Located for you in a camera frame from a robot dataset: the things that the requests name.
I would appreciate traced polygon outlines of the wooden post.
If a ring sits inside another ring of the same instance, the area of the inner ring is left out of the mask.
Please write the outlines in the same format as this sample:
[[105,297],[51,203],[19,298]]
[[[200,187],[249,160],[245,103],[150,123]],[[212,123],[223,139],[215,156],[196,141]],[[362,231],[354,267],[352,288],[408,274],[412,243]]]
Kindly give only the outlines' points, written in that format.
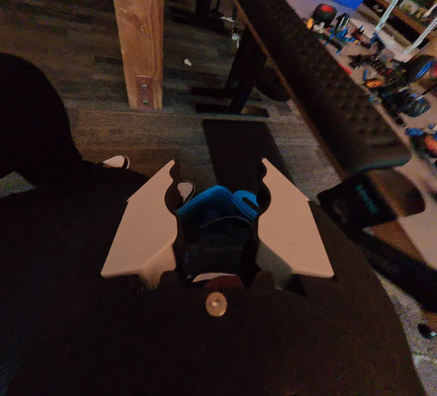
[[162,108],[164,0],[113,0],[128,103]]

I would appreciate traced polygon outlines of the blue padded object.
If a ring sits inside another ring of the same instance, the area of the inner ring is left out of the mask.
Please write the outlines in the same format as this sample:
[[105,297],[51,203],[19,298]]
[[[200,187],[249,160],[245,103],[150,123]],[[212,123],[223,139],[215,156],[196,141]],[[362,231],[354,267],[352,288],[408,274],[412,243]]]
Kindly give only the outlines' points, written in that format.
[[186,199],[176,212],[183,243],[178,265],[187,284],[207,275],[236,275],[249,282],[257,271],[257,196],[215,185]]

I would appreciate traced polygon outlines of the black studded mat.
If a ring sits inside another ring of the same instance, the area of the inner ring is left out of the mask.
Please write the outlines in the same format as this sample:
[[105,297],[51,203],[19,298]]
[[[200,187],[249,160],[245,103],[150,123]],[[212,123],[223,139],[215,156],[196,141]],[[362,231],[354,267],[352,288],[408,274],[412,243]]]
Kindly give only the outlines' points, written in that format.
[[286,0],[233,0],[340,175],[406,165],[411,152]]

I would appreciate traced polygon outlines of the dark floor mat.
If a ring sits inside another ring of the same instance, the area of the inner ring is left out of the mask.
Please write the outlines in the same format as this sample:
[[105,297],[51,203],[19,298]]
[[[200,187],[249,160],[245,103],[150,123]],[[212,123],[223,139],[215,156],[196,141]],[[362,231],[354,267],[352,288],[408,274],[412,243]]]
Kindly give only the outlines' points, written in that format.
[[266,123],[206,119],[202,125],[218,185],[258,194],[262,158],[291,180]]

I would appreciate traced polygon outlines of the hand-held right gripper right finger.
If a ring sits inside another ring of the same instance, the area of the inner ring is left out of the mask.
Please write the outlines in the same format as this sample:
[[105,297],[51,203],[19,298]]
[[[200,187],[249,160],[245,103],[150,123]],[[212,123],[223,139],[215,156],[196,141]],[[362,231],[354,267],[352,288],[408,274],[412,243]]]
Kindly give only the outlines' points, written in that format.
[[256,264],[275,282],[293,275],[332,278],[334,270],[317,228],[309,199],[266,158],[262,182],[270,202],[258,218]]

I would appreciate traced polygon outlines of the black labelled device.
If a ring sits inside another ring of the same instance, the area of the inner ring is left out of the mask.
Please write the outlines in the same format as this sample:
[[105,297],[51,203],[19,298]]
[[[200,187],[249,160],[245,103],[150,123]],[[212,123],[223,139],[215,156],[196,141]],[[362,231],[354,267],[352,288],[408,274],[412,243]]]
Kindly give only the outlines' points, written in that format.
[[363,230],[424,212],[415,184],[395,169],[371,169],[320,192],[320,207],[335,223]]

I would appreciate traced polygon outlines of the black white shoe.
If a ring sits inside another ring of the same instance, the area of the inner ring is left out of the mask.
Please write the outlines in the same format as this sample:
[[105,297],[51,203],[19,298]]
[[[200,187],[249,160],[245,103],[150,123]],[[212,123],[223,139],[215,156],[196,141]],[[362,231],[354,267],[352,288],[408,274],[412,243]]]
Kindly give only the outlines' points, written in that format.
[[195,185],[192,181],[182,181],[178,183],[177,189],[180,195],[180,202],[178,208],[181,208],[186,202],[188,202],[195,193]]
[[105,169],[130,169],[130,159],[125,155],[116,155],[96,164]]

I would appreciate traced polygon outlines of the black toy truck chassis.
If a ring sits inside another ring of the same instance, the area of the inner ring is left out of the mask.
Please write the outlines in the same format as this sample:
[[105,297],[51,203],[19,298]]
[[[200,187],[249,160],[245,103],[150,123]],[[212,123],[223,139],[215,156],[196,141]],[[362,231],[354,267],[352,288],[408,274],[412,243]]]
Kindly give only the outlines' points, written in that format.
[[430,55],[421,55],[407,62],[397,59],[388,49],[379,49],[373,54],[349,55],[349,66],[353,70],[369,67],[375,73],[373,78],[363,74],[363,86],[380,99],[381,105],[390,117],[399,125],[401,115],[416,118],[430,109],[426,94],[417,93],[412,84],[427,75],[431,75],[436,68],[436,59]]

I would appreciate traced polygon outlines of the person's leg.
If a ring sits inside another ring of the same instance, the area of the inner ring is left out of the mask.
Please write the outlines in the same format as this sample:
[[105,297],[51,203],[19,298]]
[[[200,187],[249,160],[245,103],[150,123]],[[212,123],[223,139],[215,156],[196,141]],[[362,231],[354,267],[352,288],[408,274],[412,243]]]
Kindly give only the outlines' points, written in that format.
[[0,74],[1,179],[16,173],[36,187],[102,181],[125,190],[127,197],[147,182],[132,170],[82,158],[62,99],[35,65],[1,53]]

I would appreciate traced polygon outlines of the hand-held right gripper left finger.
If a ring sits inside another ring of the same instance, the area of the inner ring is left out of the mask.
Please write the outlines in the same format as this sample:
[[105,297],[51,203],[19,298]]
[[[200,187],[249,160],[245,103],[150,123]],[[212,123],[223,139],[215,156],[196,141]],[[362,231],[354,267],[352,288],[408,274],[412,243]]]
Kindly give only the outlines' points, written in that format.
[[173,159],[128,198],[101,276],[106,279],[137,275],[145,284],[158,284],[164,272],[176,268],[173,244],[177,218],[166,202],[175,190]]

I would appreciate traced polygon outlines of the black desk leg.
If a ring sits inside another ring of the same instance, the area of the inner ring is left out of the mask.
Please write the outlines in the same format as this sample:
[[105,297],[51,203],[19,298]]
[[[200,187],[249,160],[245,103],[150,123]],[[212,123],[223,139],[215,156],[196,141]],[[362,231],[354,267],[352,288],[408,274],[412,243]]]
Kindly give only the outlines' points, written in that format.
[[266,55],[260,48],[249,26],[245,26],[236,51],[226,84],[223,88],[192,87],[195,97],[228,100],[227,103],[195,103],[198,114],[230,114],[268,118],[265,108],[247,102],[266,63]]

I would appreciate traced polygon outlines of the black toy wheel red rim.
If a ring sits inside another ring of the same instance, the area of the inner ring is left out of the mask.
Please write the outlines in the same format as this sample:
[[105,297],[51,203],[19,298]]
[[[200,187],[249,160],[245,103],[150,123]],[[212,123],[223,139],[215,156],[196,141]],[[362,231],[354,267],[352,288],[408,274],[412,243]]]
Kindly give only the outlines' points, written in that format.
[[337,9],[332,5],[319,4],[307,21],[307,28],[328,28],[337,16]]

